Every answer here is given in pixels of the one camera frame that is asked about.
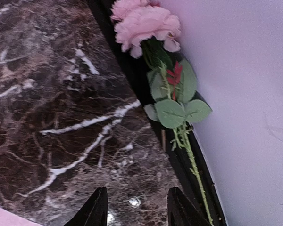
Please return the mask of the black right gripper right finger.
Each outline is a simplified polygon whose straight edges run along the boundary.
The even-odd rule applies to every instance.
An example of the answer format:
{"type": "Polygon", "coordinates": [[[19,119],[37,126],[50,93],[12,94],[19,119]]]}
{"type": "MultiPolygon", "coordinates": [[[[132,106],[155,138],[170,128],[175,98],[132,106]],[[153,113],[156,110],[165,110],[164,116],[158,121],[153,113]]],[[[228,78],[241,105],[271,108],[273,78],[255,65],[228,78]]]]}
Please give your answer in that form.
{"type": "Polygon", "coordinates": [[[178,187],[172,187],[168,191],[167,211],[169,226],[210,225],[178,187]]]}

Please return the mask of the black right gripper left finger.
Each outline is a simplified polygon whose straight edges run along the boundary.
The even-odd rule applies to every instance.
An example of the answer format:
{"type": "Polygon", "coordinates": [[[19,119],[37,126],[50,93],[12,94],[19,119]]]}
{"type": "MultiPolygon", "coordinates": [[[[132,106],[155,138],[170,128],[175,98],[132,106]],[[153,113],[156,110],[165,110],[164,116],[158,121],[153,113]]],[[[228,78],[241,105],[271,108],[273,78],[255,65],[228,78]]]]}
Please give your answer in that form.
{"type": "Polygon", "coordinates": [[[107,189],[99,187],[64,226],[106,226],[107,216],[107,189]]]}

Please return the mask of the purple and pink wrapping paper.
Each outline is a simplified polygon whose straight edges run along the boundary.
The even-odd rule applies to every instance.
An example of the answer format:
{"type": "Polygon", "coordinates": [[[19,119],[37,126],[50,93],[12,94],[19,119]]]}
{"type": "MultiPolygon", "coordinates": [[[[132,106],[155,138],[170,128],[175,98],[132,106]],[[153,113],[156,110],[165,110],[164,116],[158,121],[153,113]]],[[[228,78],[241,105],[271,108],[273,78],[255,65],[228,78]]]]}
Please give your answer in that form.
{"type": "Polygon", "coordinates": [[[39,226],[39,224],[0,208],[0,226],[39,226]]]}

